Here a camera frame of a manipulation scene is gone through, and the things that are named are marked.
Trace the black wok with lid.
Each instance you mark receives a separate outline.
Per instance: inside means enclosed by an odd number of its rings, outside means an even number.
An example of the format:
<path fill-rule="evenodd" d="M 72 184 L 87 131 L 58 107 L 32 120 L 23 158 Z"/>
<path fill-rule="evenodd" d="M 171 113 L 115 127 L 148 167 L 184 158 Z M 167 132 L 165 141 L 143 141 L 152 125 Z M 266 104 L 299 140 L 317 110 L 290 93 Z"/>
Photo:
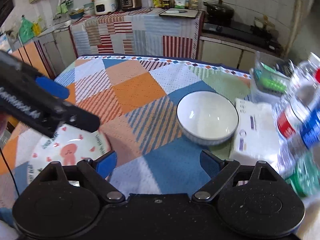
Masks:
<path fill-rule="evenodd" d="M 204 2 L 208 22 L 216 25 L 230 24 L 234 17 L 234 9 L 222 0 L 215 3 Z"/>

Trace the striped patchwork counter cloth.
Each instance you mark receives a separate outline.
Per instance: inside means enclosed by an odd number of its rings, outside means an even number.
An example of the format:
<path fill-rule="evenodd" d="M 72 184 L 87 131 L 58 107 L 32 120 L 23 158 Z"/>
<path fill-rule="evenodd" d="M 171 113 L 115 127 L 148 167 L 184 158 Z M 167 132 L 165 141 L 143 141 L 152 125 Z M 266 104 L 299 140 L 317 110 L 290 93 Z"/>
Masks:
<path fill-rule="evenodd" d="M 163 9 L 83 17 L 71 25 L 77 55 L 128 54 L 195 59 L 203 14 L 167 17 Z"/>

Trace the white tissue pack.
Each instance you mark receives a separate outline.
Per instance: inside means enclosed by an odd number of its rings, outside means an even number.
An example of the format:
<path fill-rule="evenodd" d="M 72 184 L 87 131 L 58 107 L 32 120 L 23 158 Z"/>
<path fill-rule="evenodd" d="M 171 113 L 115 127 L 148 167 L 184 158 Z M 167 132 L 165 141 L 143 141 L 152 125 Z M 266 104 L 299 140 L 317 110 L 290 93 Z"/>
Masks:
<path fill-rule="evenodd" d="M 280 142 L 272 106 L 236 99 L 235 107 L 239 114 L 239 125 L 232 139 L 229 158 L 242 165 L 255 165 L 262 160 L 275 167 Z"/>

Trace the clear cap water bottle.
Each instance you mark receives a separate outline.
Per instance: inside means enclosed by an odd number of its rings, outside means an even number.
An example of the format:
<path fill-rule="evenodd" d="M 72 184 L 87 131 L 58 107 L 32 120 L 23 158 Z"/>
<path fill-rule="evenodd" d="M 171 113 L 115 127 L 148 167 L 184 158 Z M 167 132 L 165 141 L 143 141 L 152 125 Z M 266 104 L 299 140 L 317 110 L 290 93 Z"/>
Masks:
<path fill-rule="evenodd" d="M 291 76 L 290 85 L 300 87 L 303 83 L 314 78 L 319 68 L 319 57 L 313 52 L 310 53 L 306 61 L 302 61 L 294 70 Z"/>

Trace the clear basket with items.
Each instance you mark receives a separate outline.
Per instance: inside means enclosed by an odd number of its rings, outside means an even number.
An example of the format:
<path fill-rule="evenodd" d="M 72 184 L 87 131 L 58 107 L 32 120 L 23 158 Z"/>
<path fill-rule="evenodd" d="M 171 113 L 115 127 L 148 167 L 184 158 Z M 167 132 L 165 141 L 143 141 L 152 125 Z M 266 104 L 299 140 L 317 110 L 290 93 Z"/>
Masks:
<path fill-rule="evenodd" d="M 251 75 L 251 100 L 274 105 L 285 93 L 295 67 L 291 60 L 280 59 L 261 51 L 255 52 Z"/>

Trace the carrot bunny pattern plate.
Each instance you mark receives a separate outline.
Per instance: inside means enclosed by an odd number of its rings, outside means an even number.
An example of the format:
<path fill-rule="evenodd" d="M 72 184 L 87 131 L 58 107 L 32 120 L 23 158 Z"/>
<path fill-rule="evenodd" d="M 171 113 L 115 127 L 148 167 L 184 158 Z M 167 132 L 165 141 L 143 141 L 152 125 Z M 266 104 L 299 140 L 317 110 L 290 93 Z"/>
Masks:
<path fill-rule="evenodd" d="M 89 133 L 70 125 L 61 126 L 50 139 L 42 136 L 31 152 L 27 168 L 28 184 L 52 161 L 76 165 L 85 158 L 98 159 L 111 150 L 102 131 Z"/>

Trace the orange wooden cabinet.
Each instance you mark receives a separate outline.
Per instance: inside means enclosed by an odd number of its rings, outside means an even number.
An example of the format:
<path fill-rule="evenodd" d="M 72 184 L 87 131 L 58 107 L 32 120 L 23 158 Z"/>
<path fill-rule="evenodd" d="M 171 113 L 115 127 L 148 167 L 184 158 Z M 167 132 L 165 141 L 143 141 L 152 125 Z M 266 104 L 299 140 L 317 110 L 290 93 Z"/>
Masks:
<path fill-rule="evenodd" d="M 12 52 L 12 55 L 24 63 L 36 68 L 39 72 L 50 79 L 54 79 L 56 74 L 46 57 L 40 41 L 29 42 Z"/>

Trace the black gas stove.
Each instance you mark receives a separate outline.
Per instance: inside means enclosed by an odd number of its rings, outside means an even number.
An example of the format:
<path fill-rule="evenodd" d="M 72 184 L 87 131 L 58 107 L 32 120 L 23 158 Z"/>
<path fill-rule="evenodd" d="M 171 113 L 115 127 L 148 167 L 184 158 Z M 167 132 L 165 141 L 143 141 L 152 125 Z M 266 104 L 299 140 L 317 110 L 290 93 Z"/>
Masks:
<path fill-rule="evenodd" d="M 227 25 L 204 22 L 202 32 L 245 42 L 276 54 L 283 52 L 283 47 L 271 33 L 253 25 L 235 21 Z"/>

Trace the red label water bottle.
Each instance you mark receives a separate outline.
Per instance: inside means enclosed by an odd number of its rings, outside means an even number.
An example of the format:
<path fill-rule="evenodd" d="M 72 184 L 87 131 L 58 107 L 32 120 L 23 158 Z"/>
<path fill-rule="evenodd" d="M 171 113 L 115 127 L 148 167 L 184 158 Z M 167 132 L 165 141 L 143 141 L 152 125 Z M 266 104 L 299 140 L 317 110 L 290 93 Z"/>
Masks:
<path fill-rule="evenodd" d="M 277 116 L 278 131 L 286 139 L 280 150 L 282 161 L 296 159 L 306 151 L 299 132 L 319 105 L 319 69 L 300 77 L 287 96 L 285 107 Z"/>

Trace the white rice cooker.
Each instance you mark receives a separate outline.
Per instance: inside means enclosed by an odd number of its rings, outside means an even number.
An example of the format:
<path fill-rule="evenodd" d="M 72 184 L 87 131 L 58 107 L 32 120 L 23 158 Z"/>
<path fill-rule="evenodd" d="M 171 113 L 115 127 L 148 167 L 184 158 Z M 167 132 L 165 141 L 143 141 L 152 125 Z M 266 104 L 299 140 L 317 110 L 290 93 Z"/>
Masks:
<path fill-rule="evenodd" d="M 97 16 L 113 13 L 117 9 L 116 0 L 94 0 L 94 9 Z"/>

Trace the blue label water bottle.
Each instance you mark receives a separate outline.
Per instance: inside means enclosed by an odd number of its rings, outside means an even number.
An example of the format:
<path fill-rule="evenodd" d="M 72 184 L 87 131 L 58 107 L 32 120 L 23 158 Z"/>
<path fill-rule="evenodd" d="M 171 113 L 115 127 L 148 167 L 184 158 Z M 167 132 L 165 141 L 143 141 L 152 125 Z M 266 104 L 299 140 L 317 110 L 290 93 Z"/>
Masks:
<path fill-rule="evenodd" d="M 287 143 L 289 153 L 298 157 L 319 143 L 319 103 L 310 113 L 300 131 Z"/>

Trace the white bowl dark rim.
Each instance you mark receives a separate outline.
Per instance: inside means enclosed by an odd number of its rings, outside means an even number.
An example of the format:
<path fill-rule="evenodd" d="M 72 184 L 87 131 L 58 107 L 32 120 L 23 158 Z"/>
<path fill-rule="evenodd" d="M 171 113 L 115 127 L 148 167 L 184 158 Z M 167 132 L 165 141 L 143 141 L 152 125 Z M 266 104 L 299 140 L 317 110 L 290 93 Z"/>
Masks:
<path fill-rule="evenodd" d="M 207 90 L 195 91 L 181 98 L 176 117 L 182 134 L 203 146 L 219 145 L 229 140 L 240 121 L 230 100 Z"/>

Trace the green label water bottle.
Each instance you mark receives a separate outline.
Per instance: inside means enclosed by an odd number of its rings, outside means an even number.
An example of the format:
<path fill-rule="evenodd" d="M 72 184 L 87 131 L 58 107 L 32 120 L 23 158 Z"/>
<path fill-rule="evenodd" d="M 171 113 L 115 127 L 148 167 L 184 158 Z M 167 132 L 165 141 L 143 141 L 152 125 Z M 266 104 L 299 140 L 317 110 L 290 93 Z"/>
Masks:
<path fill-rule="evenodd" d="M 319 193 L 319 166 L 311 152 L 298 159 L 293 173 L 286 178 L 286 182 L 300 198 Z"/>

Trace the green plastic bag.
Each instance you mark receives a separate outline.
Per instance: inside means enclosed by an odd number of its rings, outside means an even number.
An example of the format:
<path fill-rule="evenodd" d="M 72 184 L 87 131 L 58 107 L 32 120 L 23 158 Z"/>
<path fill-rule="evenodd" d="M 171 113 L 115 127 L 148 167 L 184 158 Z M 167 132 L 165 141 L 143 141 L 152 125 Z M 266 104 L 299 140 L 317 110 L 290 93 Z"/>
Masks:
<path fill-rule="evenodd" d="M 19 37 L 23 44 L 27 43 L 34 37 L 33 24 L 22 15 L 21 24 L 19 28 Z"/>

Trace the colourful patchwork tablecloth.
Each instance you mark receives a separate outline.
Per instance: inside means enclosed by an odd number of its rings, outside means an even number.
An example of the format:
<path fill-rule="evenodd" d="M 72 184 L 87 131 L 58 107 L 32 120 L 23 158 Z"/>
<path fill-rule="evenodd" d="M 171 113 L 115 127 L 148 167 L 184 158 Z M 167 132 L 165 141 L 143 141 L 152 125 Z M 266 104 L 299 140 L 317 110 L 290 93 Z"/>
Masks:
<path fill-rule="evenodd" d="M 209 180 L 202 147 L 182 135 L 176 107 L 185 95 L 215 91 L 251 99 L 248 74 L 219 64 L 149 56 L 82 56 L 56 82 L 68 101 L 99 116 L 117 153 L 111 184 L 123 194 L 192 194 Z"/>

